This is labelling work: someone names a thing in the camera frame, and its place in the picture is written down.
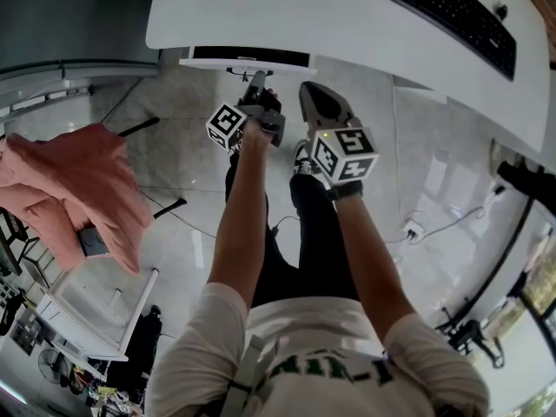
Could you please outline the small white table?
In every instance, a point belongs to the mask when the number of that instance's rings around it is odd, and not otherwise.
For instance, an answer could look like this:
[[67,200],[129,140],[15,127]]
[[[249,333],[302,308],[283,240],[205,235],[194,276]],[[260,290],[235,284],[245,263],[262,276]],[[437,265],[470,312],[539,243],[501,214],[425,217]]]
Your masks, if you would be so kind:
[[81,282],[76,270],[64,273],[44,294],[36,312],[78,354],[125,362],[129,341],[158,275],[158,269],[150,271],[135,304],[128,307],[120,288],[113,288],[104,300],[99,282]]

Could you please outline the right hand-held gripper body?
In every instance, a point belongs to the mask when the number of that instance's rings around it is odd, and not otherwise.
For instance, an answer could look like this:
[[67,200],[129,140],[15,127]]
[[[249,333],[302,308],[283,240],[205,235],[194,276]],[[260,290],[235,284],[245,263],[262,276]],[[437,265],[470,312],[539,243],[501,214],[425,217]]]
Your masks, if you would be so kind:
[[329,87],[306,81],[299,89],[308,125],[309,156],[331,184],[368,178],[379,153],[370,129],[347,99]]

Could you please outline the black bag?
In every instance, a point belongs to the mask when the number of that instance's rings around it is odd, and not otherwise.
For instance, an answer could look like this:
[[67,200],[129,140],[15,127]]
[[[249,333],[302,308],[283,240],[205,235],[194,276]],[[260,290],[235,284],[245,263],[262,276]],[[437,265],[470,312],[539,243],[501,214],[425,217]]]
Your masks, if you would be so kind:
[[134,329],[136,357],[144,373],[154,366],[158,341],[162,334],[162,310],[152,305],[146,315],[141,315]]

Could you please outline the computer monitor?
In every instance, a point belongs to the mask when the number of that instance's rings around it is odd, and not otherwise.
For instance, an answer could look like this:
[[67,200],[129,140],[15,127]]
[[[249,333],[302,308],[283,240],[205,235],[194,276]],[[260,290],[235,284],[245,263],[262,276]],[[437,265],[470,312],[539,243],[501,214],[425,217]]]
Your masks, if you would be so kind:
[[523,292],[537,312],[543,314],[556,298],[556,228],[547,228],[533,239],[525,272]]

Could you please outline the white desk drawer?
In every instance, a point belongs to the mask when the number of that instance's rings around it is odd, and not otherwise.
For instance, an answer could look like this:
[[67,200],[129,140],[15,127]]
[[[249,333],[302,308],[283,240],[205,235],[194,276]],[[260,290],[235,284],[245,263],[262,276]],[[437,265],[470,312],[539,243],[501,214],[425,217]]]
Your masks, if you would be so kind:
[[291,50],[247,46],[192,46],[182,52],[179,64],[202,70],[224,70],[244,82],[262,71],[266,76],[314,76],[314,56]]

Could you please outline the black keyboard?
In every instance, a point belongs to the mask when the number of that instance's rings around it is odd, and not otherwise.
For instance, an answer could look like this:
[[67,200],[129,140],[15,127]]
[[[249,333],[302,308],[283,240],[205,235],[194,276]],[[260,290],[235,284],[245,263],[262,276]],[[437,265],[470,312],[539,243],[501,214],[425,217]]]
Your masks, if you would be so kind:
[[469,48],[509,81],[517,43],[502,21],[479,0],[392,0],[425,17]]

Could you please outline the person's white shirt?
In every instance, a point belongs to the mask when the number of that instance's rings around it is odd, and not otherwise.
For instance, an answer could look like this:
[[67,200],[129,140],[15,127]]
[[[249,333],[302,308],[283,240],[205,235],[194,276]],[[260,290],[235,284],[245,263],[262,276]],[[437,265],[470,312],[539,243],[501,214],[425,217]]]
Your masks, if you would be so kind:
[[488,417],[473,365],[417,314],[383,344],[357,301],[307,297],[248,308],[232,288],[206,285],[188,324],[157,363],[148,417],[217,414],[252,336],[267,366],[240,417]]

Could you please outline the black wristwatch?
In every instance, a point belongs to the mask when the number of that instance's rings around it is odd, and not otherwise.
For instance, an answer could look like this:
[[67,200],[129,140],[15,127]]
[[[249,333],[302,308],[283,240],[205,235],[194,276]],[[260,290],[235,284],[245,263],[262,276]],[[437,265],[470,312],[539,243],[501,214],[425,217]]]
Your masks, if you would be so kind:
[[352,196],[362,196],[362,191],[363,184],[361,180],[351,181],[332,186],[327,190],[327,197],[332,202],[337,202]]

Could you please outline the person's black trousers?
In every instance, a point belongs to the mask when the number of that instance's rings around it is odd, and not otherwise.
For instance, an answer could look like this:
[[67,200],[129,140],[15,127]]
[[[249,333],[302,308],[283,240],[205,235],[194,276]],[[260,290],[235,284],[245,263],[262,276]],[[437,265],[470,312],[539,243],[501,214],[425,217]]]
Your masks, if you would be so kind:
[[358,302],[338,215],[323,183],[314,175],[293,175],[289,187],[301,225],[299,264],[286,262],[274,232],[267,228],[264,262],[251,307],[307,297]]

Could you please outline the person's white shoe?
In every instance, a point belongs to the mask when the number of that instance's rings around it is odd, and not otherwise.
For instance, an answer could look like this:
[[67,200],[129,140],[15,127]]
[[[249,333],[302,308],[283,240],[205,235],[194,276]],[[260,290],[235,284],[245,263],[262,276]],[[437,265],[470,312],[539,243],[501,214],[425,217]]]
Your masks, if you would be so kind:
[[307,151],[308,140],[301,140],[295,148],[293,175],[313,175],[313,163]]

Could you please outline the white power strip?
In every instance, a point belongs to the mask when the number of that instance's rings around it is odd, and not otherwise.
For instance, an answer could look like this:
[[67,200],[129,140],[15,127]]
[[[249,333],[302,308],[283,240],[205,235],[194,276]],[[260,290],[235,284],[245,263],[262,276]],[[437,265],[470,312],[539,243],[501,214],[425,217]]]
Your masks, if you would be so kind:
[[407,240],[412,244],[420,242],[426,233],[424,227],[411,218],[405,221],[403,231],[407,236]]

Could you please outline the black flat box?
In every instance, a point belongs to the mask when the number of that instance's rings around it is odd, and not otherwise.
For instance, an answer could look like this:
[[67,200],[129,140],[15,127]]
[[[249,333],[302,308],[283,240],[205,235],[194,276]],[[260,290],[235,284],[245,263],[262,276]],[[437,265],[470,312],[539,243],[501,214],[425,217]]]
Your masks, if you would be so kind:
[[96,227],[79,230],[77,232],[77,239],[86,257],[105,256],[109,254],[109,249]]

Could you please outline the person's right forearm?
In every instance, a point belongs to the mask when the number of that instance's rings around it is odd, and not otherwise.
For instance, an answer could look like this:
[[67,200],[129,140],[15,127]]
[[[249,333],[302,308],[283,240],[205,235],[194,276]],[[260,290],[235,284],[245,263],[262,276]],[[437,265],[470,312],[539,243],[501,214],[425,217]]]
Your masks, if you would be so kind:
[[344,247],[361,305],[380,340],[414,308],[398,271],[360,195],[335,203]]

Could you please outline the white desk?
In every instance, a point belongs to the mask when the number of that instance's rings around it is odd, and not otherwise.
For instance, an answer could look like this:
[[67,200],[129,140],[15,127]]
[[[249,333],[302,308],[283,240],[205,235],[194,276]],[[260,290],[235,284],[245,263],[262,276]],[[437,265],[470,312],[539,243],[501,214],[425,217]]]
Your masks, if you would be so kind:
[[153,0],[146,44],[292,50],[356,63],[436,90],[541,150],[550,104],[544,20],[530,0],[479,1],[509,9],[513,79],[390,0]]

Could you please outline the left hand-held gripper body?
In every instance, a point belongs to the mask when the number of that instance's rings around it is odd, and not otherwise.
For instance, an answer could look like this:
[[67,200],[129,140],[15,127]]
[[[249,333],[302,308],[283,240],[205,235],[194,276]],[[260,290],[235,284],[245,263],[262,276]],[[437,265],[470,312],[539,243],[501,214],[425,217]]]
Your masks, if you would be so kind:
[[243,125],[251,117],[260,121],[261,129],[273,137],[271,144],[278,148],[286,118],[281,113],[281,103],[265,88],[248,88],[236,105],[222,103],[206,122],[208,138],[226,152],[238,153]]

